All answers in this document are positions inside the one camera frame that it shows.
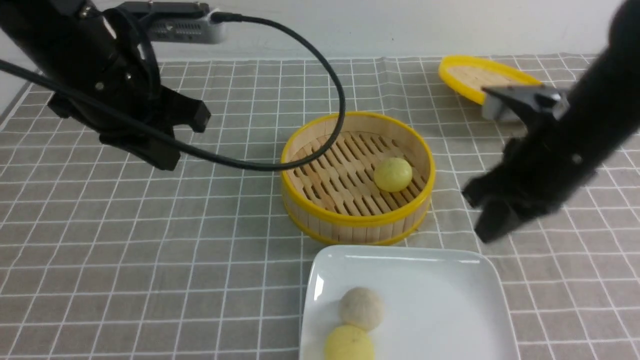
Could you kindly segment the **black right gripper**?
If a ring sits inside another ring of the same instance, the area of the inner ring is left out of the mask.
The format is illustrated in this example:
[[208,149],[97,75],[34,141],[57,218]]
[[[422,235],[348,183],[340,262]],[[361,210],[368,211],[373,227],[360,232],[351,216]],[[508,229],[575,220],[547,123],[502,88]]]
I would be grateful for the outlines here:
[[557,212],[600,164],[598,148],[562,125],[542,125],[510,139],[502,160],[462,189],[467,203],[480,209],[475,234],[489,244]]

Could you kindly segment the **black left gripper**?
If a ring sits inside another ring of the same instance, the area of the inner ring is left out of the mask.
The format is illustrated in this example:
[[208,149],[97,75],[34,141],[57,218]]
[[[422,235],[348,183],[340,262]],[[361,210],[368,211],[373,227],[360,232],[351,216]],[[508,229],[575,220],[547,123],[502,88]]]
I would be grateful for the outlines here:
[[[211,112],[205,102],[160,85],[150,99],[146,73],[135,67],[111,64],[102,71],[74,69],[57,76],[62,84],[87,95],[134,120],[174,138],[176,126],[203,133]],[[162,171],[173,171],[181,157],[178,149],[144,134],[103,111],[54,92],[48,107],[62,119],[72,118],[98,133],[99,141],[138,157]]]

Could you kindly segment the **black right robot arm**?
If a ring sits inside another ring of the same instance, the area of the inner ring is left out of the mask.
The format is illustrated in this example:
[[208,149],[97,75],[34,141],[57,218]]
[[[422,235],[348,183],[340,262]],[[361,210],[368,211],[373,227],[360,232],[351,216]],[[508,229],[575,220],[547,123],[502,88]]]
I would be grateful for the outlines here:
[[474,233],[489,244],[557,212],[639,130],[640,3],[615,12],[608,43],[571,88],[503,85],[482,88],[512,111],[526,133],[512,137],[501,161],[469,180],[462,196],[480,209]]

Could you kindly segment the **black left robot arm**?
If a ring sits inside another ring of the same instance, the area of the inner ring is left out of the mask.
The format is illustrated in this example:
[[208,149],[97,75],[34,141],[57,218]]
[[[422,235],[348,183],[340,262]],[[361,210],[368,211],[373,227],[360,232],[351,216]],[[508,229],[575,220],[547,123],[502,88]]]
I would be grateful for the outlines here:
[[1,30],[49,79],[173,138],[179,125],[202,133],[210,112],[162,85],[151,43],[206,43],[210,13],[198,2],[3,0]]

